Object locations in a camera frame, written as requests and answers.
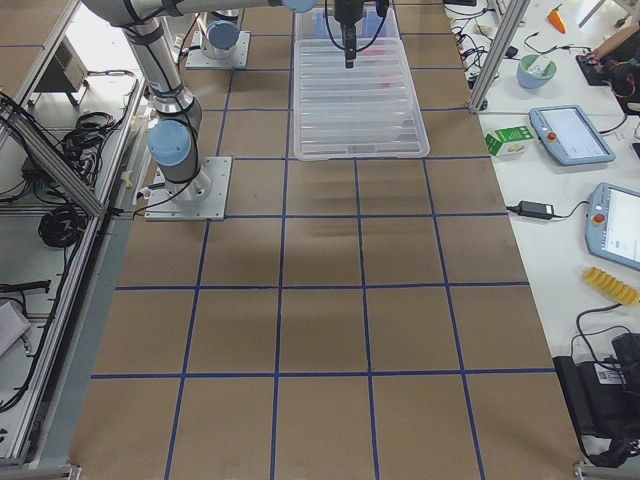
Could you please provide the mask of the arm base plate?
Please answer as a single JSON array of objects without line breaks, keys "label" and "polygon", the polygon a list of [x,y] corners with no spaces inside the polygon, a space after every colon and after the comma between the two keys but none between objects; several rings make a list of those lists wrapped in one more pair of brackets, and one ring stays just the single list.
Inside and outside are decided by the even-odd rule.
[{"label": "arm base plate", "polygon": [[182,186],[166,183],[157,167],[154,180],[164,186],[151,191],[151,207],[143,212],[144,218],[149,221],[223,220],[231,170],[231,157],[201,157],[199,174],[182,191]]},{"label": "arm base plate", "polygon": [[248,60],[250,33],[241,31],[237,42],[229,49],[212,46],[200,31],[191,41],[185,63],[187,70],[245,69]]}]

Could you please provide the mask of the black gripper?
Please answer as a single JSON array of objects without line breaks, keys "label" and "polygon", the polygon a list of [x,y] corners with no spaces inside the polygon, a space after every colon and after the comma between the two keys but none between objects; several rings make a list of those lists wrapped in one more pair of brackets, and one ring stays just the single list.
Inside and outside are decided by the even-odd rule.
[{"label": "black gripper", "polygon": [[353,68],[357,56],[357,31],[355,24],[362,19],[363,0],[335,0],[334,18],[342,25],[342,41],[345,67]]}]

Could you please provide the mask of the person hand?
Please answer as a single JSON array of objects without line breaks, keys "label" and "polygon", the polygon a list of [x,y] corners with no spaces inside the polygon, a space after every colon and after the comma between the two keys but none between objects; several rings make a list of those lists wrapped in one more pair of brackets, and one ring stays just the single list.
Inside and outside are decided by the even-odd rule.
[{"label": "person hand", "polygon": [[592,53],[593,55],[600,59],[609,55],[616,48],[622,45],[627,39],[629,39],[633,34],[639,31],[639,24],[632,23],[623,29],[617,31],[612,36],[607,38],[601,45],[596,47]]}]

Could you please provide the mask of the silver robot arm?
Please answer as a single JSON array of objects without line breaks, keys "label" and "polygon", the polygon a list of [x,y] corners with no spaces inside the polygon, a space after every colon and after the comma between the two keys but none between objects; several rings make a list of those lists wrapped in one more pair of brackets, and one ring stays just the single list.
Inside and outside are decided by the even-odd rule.
[{"label": "silver robot arm", "polygon": [[199,23],[200,47],[206,57],[220,59],[230,56],[239,40],[238,9],[207,11]]},{"label": "silver robot arm", "polygon": [[153,94],[160,117],[148,137],[152,158],[164,175],[169,202],[188,202],[206,194],[210,181],[201,173],[198,130],[202,109],[185,86],[164,35],[161,17],[183,17],[253,7],[311,10],[314,1],[86,1],[84,5],[124,31]]}]

